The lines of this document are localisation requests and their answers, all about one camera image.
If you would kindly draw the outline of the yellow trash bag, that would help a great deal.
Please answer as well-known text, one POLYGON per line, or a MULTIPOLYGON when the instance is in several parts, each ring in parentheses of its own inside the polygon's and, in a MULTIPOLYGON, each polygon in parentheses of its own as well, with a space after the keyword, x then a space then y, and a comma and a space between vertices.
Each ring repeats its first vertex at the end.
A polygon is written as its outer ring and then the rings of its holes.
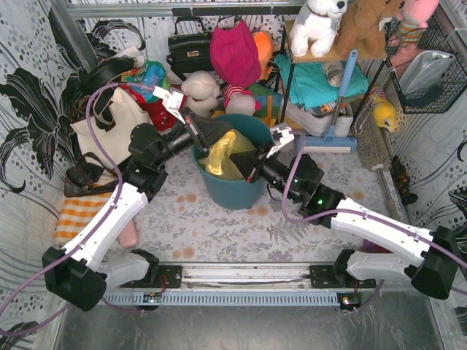
POLYGON ((225 133, 209 148, 208 155, 201 157, 198 164, 208 173, 219 179, 228 181, 242 180, 241 172, 230 160, 236 153, 255 150, 254 144, 240 132, 233 129, 225 133))

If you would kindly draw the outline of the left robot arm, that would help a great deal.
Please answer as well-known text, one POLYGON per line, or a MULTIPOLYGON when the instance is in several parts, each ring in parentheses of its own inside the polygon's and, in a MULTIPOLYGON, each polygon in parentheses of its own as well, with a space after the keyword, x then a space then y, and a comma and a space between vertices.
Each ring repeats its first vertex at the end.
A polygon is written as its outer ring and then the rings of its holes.
POLYGON ((104 294, 128 284, 153 287, 162 281, 159 260, 142 249, 105 262, 104 256, 124 227, 159 192, 166 180, 166 161, 196 146, 206 152, 233 126, 208 120, 185 107, 182 122, 161 135, 142 123, 130 135, 130 161, 110 199, 89 224, 63 248, 49 248, 42 256, 48 291, 81 311, 94 308, 104 294))

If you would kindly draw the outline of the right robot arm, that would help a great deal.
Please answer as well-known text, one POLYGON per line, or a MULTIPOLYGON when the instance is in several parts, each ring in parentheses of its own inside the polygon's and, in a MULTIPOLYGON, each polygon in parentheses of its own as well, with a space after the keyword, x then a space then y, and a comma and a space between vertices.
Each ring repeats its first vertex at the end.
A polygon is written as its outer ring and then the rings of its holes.
POLYGON ((464 261, 455 234, 448 228, 411 226, 359 205, 322 184, 323 171, 308 154, 295 157, 286 166, 270 155, 264 144, 253 151, 234 153, 230 159, 247 182, 265 180, 283 199, 297 203, 299 215, 313 225, 343 230, 385 249, 383 253, 342 250, 331 273, 337 284, 356 287, 371 279, 408 281, 428 297, 449 297, 464 261))

